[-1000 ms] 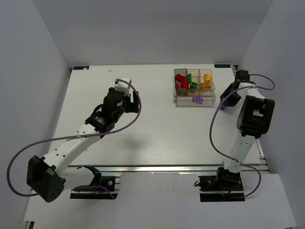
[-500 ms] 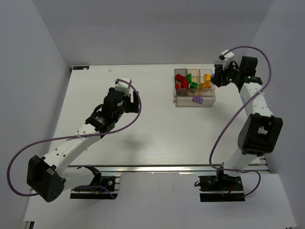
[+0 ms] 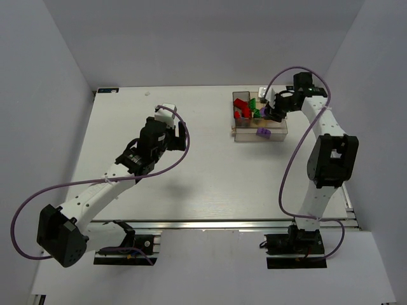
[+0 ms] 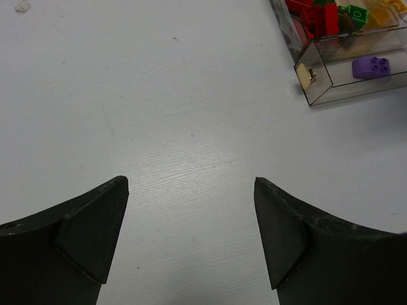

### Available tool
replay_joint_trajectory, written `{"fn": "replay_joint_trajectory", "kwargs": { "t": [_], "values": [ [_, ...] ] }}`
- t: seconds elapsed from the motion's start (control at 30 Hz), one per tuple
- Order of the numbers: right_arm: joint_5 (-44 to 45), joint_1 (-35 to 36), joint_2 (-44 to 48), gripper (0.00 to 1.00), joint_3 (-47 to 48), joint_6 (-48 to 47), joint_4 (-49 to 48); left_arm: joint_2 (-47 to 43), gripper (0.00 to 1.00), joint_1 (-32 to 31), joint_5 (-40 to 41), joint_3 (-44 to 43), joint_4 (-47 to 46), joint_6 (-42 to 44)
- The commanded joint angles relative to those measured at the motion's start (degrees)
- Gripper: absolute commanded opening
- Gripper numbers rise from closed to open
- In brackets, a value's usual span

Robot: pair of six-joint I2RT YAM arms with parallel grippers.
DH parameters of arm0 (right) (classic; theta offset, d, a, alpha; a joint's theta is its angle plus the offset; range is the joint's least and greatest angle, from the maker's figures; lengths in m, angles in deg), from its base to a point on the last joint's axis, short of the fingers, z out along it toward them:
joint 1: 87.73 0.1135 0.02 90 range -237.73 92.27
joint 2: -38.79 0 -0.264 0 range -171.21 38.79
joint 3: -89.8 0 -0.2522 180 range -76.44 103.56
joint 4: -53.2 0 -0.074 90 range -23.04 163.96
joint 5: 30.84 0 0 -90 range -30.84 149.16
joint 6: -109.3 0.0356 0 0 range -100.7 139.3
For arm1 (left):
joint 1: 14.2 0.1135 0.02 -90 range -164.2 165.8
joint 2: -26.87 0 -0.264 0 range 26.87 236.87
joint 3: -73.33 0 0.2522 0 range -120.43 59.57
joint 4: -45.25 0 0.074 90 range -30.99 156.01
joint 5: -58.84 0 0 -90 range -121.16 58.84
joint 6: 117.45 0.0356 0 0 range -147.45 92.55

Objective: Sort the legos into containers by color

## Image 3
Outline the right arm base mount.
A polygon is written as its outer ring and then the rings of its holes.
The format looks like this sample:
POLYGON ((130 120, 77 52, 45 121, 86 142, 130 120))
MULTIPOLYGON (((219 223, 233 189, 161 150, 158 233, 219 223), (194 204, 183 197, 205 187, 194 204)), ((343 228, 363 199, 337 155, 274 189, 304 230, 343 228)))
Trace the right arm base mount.
POLYGON ((287 233, 266 234, 259 248, 266 252, 268 269, 325 269, 327 262, 320 231, 289 226, 287 233))

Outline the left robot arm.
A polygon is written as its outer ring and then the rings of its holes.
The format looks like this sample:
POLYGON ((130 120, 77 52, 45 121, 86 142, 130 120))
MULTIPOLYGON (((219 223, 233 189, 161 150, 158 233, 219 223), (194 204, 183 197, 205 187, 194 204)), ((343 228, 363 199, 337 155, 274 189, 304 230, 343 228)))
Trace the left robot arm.
POLYGON ((90 184, 73 199, 39 216, 37 243, 61 266, 68 268, 89 251, 136 252, 135 231, 122 220, 94 224, 93 218, 121 193, 150 174, 166 151, 187 152, 189 134, 180 121, 169 127, 148 117, 139 137, 131 140, 100 183, 90 184))

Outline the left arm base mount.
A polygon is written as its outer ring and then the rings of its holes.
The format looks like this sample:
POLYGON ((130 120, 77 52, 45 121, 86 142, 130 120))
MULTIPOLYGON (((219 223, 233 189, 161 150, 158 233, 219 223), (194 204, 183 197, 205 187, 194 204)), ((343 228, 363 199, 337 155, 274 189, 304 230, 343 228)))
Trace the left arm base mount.
POLYGON ((94 224, 97 233, 93 263, 97 266, 154 266, 161 232, 135 229, 122 220, 94 224))

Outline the purple small lego brick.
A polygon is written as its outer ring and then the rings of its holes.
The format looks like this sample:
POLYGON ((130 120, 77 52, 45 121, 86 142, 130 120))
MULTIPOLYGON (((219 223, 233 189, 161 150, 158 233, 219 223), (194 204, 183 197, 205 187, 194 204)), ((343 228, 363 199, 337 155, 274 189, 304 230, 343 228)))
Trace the purple small lego brick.
POLYGON ((256 130, 256 136, 261 137, 262 139, 270 140, 271 135, 271 131, 267 128, 258 128, 256 130))

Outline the red long lego brick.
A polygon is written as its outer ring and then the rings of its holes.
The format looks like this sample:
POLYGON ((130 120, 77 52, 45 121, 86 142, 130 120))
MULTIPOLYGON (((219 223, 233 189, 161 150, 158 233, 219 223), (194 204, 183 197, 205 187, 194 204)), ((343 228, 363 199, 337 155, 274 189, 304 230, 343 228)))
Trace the red long lego brick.
POLYGON ((233 101, 233 106, 240 109, 240 110, 242 110, 242 109, 248 108, 248 103, 241 100, 241 99, 239 99, 239 98, 236 98, 233 101))

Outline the purple rounded lego brick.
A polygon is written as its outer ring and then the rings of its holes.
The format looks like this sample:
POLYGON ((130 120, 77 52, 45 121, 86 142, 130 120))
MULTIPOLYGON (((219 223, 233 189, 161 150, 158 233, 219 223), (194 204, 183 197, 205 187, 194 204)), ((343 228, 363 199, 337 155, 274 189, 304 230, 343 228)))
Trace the purple rounded lego brick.
POLYGON ((262 118, 264 118, 265 116, 267 116, 266 108, 265 108, 265 107, 262 107, 259 112, 260 112, 260 115, 261 115, 262 118))

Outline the green lego brick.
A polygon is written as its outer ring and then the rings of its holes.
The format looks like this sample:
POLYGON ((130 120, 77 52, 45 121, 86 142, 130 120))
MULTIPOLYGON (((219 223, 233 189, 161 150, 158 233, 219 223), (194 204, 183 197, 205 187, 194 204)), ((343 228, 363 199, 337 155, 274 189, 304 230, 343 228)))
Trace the green lego brick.
POLYGON ((259 109, 255 109, 255 110, 253 110, 253 118, 261 118, 261 115, 260 115, 260 112, 259 112, 259 109))

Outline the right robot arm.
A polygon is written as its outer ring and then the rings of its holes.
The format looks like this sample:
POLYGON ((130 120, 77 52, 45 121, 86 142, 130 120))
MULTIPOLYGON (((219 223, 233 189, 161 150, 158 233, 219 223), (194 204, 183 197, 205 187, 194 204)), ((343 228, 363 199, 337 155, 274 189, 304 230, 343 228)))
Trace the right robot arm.
POLYGON ((300 111, 309 122, 305 133, 315 135, 315 145, 307 161, 309 184, 301 208, 296 213, 282 209, 293 218, 299 231, 314 233, 324 220, 332 195, 352 175, 359 140, 348 135, 336 121, 330 108, 329 86, 318 88, 313 84, 313 78, 318 76, 316 72, 300 66, 297 70, 289 96, 277 93, 272 99, 263 97, 264 114, 267 119, 280 122, 288 113, 300 111))

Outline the green lego plate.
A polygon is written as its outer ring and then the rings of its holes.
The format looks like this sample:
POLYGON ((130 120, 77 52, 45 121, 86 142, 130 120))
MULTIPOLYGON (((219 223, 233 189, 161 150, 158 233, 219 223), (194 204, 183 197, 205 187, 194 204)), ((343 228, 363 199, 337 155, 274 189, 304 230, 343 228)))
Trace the green lego plate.
POLYGON ((250 99, 249 108, 251 111, 254 111, 256 109, 256 99, 255 98, 250 99))

